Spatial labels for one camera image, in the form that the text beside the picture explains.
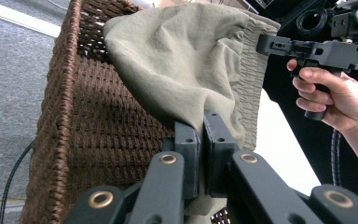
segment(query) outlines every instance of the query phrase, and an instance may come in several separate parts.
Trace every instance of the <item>olive green fabric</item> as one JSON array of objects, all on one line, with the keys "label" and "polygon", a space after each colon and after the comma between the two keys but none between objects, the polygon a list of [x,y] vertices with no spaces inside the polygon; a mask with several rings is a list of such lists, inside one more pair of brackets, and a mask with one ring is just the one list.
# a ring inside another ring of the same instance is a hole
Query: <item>olive green fabric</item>
[{"label": "olive green fabric", "polygon": [[[180,120],[201,134],[204,109],[215,111],[240,148],[255,149],[268,59],[255,46],[260,34],[275,35],[278,28],[233,7],[191,3],[113,18],[103,32],[113,65],[148,113],[170,127]],[[217,211],[200,180],[202,195],[186,209],[206,216],[192,217],[197,223]]]}]

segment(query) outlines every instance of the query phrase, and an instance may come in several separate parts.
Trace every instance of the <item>metal rivet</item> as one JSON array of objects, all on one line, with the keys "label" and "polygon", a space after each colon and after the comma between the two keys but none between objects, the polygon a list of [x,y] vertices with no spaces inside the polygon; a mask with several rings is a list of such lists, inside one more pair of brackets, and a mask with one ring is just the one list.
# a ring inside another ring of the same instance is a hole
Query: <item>metal rivet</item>
[{"label": "metal rivet", "polygon": [[335,191],[335,190],[327,190],[324,193],[324,197],[330,201],[331,203],[343,207],[343,208],[351,208],[353,207],[353,201],[345,194]]},{"label": "metal rivet", "polygon": [[165,164],[172,164],[176,162],[176,157],[173,155],[163,155],[159,160]]},{"label": "metal rivet", "polygon": [[[97,198],[104,196],[104,200],[97,201]],[[103,208],[113,201],[113,193],[109,191],[97,191],[89,196],[89,206],[92,208]]]},{"label": "metal rivet", "polygon": [[241,160],[249,162],[249,163],[255,163],[258,161],[258,158],[252,154],[242,154]]}]

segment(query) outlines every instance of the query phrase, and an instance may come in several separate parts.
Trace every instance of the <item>brown wicker basket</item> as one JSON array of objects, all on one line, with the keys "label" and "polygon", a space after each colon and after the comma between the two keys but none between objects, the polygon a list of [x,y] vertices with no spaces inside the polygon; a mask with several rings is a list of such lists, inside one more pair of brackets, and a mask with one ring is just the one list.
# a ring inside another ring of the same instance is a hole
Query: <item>brown wicker basket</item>
[{"label": "brown wicker basket", "polygon": [[[138,182],[162,138],[173,135],[134,100],[105,51],[103,24],[138,10],[124,0],[70,3],[49,65],[21,223],[62,223],[86,190]],[[226,210],[213,223],[227,223]]]}]

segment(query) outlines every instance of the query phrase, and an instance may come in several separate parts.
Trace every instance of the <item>white surface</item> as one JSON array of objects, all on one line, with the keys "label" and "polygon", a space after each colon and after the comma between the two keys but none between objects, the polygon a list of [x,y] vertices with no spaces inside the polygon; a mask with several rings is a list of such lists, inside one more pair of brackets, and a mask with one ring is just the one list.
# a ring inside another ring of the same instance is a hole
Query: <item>white surface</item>
[{"label": "white surface", "polygon": [[0,19],[4,21],[13,22],[22,27],[35,30],[39,33],[57,37],[60,33],[61,27],[51,24],[46,21],[39,20],[35,17],[28,16],[19,11],[13,10],[9,7],[0,5]]},{"label": "white surface", "polygon": [[279,105],[270,101],[264,90],[258,112],[255,153],[261,155],[293,189],[310,195],[315,186],[321,185]]}]

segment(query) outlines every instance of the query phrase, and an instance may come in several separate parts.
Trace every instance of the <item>black cord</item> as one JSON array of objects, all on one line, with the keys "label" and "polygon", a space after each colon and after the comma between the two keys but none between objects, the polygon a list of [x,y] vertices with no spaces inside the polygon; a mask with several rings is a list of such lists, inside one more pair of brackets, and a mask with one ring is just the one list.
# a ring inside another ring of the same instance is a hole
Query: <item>black cord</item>
[{"label": "black cord", "polygon": [[331,174],[333,176],[333,184],[341,186],[341,170],[339,167],[339,141],[341,133],[336,129],[331,136]]},{"label": "black cord", "polygon": [[16,164],[14,165],[13,169],[11,170],[10,176],[8,177],[8,180],[7,180],[7,183],[5,186],[4,195],[2,196],[2,203],[1,203],[1,210],[0,210],[0,224],[4,223],[7,195],[8,195],[8,190],[10,188],[11,180],[13,179],[14,174],[16,174],[17,168],[19,168],[20,163],[22,162],[24,157],[28,154],[28,152],[33,147],[33,145],[34,145],[34,141],[32,141],[32,143],[30,143],[30,145],[26,149],[24,149],[24,151],[20,155],[19,159],[16,161]]}]

